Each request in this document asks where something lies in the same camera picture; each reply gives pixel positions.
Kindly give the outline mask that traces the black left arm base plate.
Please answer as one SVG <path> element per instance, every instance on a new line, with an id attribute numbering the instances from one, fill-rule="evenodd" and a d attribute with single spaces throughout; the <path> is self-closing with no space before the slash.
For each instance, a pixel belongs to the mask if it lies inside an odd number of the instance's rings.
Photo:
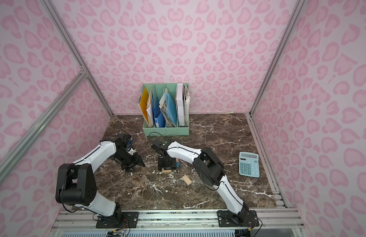
<path id="1" fill-rule="evenodd" d="M 125 211 L 122 212 L 120 217 L 98 217 L 96 228 L 97 229 L 123 229 L 123 228 L 136 228 L 138 223 L 139 212 Z"/>

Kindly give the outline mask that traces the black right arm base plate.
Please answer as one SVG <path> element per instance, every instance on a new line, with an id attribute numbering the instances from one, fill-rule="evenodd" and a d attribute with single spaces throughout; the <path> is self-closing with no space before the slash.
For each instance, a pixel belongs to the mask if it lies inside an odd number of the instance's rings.
<path id="1" fill-rule="evenodd" d="M 254 210 L 247 210 L 234 214 L 228 210 L 217 211 L 218 225 L 220 227 L 259 227 L 260 223 Z"/>

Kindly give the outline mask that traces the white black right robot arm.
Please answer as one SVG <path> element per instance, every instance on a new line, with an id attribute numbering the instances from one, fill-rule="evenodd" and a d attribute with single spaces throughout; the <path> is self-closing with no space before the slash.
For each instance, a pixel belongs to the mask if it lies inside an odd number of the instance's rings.
<path id="1" fill-rule="evenodd" d="M 217 191 L 223 199 L 233 223 L 241 224 L 247 219 L 258 220 L 257 215 L 250 211 L 249 207 L 231 187 L 224 164 L 210 148 L 194 149 L 176 141 L 160 140 L 152 142 L 151 147 L 162 158 L 179 159 L 192 164 L 204 185 Z"/>

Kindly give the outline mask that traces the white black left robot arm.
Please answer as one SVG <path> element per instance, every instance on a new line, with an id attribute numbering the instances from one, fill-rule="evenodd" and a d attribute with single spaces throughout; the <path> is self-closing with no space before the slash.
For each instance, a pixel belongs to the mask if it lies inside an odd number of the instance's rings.
<path id="1" fill-rule="evenodd" d="M 122 222 L 120 204 L 110 201 L 97 190 L 96 170 L 108 159 L 121 165 L 125 172 L 135 172 L 136 166 L 145 167 L 141 155 L 133 148 L 133 138 L 123 132 L 102 140 L 87 155 L 58 169 L 56 202 L 86 208 L 104 220 Z"/>

